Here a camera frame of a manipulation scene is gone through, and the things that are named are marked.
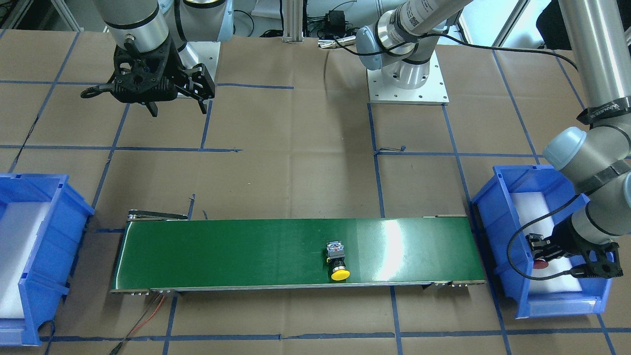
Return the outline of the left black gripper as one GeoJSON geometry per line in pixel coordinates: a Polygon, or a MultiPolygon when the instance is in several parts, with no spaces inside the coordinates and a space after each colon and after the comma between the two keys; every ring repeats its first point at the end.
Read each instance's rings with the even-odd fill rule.
{"type": "Polygon", "coordinates": [[[550,240],[536,233],[527,234],[526,240],[534,260],[581,256],[584,263],[569,270],[569,274],[577,279],[621,276],[619,244],[615,241],[595,244],[585,240],[575,231],[569,217],[555,225],[550,240]]]}

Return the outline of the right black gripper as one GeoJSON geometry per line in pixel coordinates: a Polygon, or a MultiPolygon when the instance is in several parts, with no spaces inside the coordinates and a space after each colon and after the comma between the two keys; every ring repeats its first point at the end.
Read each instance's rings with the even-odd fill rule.
{"type": "Polygon", "coordinates": [[[83,90],[82,99],[110,93],[121,103],[145,104],[151,117],[157,117],[156,103],[172,101],[178,94],[195,99],[202,114],[207,114],[207,101],[216,95],[205,64],[185,69],[170,37],[148,52],[140,51],[135,37],[126,37],[123,45],[115,48],[113,65],[109,80],[83,90]]]}

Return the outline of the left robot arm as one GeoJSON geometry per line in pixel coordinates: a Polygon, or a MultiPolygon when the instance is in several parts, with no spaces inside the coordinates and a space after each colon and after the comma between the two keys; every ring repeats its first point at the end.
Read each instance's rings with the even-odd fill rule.
{"type": "Polygon", "coordinates": [[[435,45],[441,106],[370,104],[382,210],[471,213],[492,272],[617,277],[630,232],[630,58],[614,0],[562,0],[571,50],[435,45]]]}

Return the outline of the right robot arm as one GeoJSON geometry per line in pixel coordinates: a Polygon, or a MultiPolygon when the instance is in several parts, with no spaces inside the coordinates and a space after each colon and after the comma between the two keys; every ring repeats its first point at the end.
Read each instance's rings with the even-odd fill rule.
{"type": "Polygon", "coordinates": [[[208,112],[216,85],[192,44],[232,38],[232,1],[97,0],[95,6],[116,43],[113,74],[106,83],[83,90],[81,98],[109,93],[156,117],[157,103],[183,95],[208,112]]]}

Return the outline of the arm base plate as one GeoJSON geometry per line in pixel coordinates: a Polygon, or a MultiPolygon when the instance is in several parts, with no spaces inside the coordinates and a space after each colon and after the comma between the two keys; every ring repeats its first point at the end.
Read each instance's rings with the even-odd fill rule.
{"type": "Polygon", "coordinates": [[[421,65],[401,61],[366,72],[370,103],[426,106],[450,103],[436,52],[421,65]]]}
{"type": "Polygon", "coordinates": [[[212,79],[214,80],[213,74],[211,72],[211,68],[212,68],[211,63],[212,63],[212,60],[214,60],[217,57],[216,55],[213,55],[211,57],[203,56],[202,52],[198,49],[194,49],[192,43],[190,42],[183,45],[182,48],[176,47],[175,44],[174,46],[176,48],[177,54],[183,66],[185,67],[185,69],[193,68],[195,65],[199,63],[203,63],[208,68],[208,71],[211,74],[212,79]]]}

